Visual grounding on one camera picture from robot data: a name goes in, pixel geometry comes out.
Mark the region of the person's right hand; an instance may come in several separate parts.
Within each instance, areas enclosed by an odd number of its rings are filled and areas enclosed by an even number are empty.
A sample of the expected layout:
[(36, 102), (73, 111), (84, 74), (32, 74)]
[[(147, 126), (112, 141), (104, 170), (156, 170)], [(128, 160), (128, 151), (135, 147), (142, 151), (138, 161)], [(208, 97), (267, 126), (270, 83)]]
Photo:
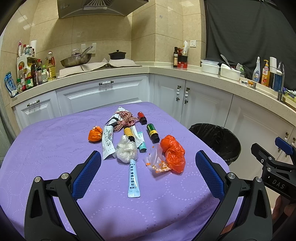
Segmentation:
[(289, 204), (289, 205), (284, 205), (283, 203), (283, 198), (280, 195), (275, 202), (275, 206), (273, 209), (273, 213), (272, 213), (272, 218), (273, 220), (277, 220), (280, 215), (281, 215), (281, 210), (283, 209), (283, 212), (287, 215), (287, 216), (291, 216), (293, 211), (295, 210), (295, 204)]

